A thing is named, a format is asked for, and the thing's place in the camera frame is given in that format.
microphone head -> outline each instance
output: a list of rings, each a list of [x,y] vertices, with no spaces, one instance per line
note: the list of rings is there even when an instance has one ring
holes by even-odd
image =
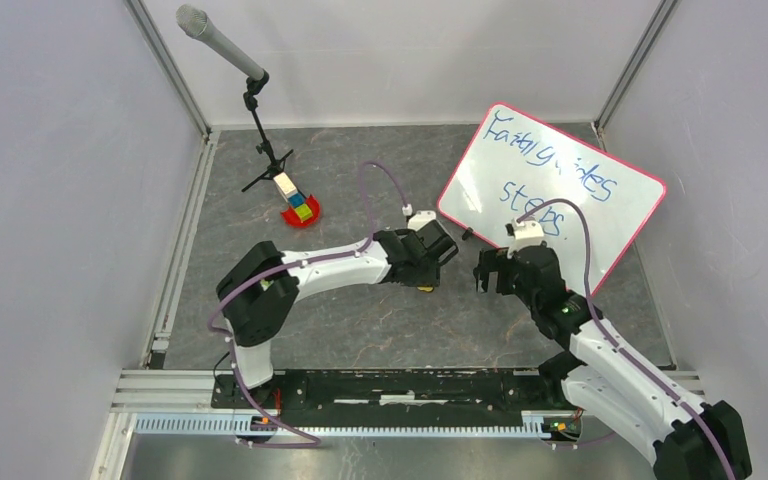
[[[207,18],[204,10],[199,10],[186,3],[178,7],[178,11],[175,12],[175,20],[178,21],[181,30],[192,38],[198,38],[210,24],[210,19]]]

gray floor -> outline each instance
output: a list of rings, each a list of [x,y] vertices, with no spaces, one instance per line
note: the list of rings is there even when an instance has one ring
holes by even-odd
[[[587,438],[607,430],[596,420]],[[339,480],[647,480],[652,467],[615,437],[553,452],[539,440],[502,438],[326,438],[317,450],[249,450],[227,437],[137,435],[127,480],[246,478]]]
[[[560,125],[595,143],[586,124]],[[270,131],[276,153],[294,148],[287,172],[315,195],[323,216],[294,230],[280,211],[285,204],[271,183],[240,188],[265,165],[255,131],[219,137],[198,232],[172,332],[165,368],[211,368],[225,345],[204,322],[217,304],[217,282],[256,242],[279,249],[316,250],[364,238],[356,168],[376,160],[391,167],[417,209],[433,209],[463,155],[475,125],[287,129]],[[404,226],[398,195],[381,172],[366,176],[378,228]],[[518,300],[475,292],[472,268],[485,245],[460,240],[461,229],[444,221],[461,253],[444,267],[433,293],[394,285],[353,286],[300,302],[273,341],[276,368],[407,368],[442,366],[527,367],[559,351],[544,339]],[[637,251],[628,251],[596,295],[617,329],[646,357],[668,365],[670,355]]]

blue block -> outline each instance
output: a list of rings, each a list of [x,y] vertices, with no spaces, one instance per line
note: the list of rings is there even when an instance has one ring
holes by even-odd
[[[287,202],[293,208],[298,208],[304,205],[304,201],[305,201],[305,198],[302,196],[301,193],[296,193],[294,195],[291,195],[290,198],[287,199]]]

silver microphone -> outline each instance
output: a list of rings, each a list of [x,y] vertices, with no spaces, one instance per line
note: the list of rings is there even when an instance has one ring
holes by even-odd
[[[203,10],[184,4],[178,7],[178,11],[175,12],[175,19],[184,33],[212,48],[213,51],[231,62],[231,65],[239,68],[243,73],[254,79],[255,82],[259,82],[264,74],[266,74],[266,71],[260,65],[243,53],[231,40],[228,40],[228,37],[222,35],[222,32],[213,26],[213,22],[207,18],[207,14]]]

microphone stand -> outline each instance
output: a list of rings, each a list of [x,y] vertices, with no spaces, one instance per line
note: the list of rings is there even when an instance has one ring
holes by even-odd
[[[261,180],[272,180],[277,175],[284,173],[284,164],[287,162],[287,157],[292,155],[293,150],[284,154],[280,159],[275,158],[275,152],[272,150],[272,144],[269,143],[269,139],[266,138],[266,132],[263,131],[263,126],[260,124],[260,118],[257,116],[257,98],[255,95],[260,93],[266,82],[269,81],[269,73],[266,70],[263,71],[263,77],[260,80],[255,80],[252,77],[246,79],[246,93],[243,94],[243,101],[246,104],[246,109],[252,113],[254,118],[254,124],[257,126],[257,131],[260,133],[260,138],[263,140],[260,145],[255,146],[257,153],[265,153],[269,158],[269,165],[266,167],[266,171],[261,173],[254,180],[249,182],[248,185],[243,187],[243,192],[253,187],[257,182]]]

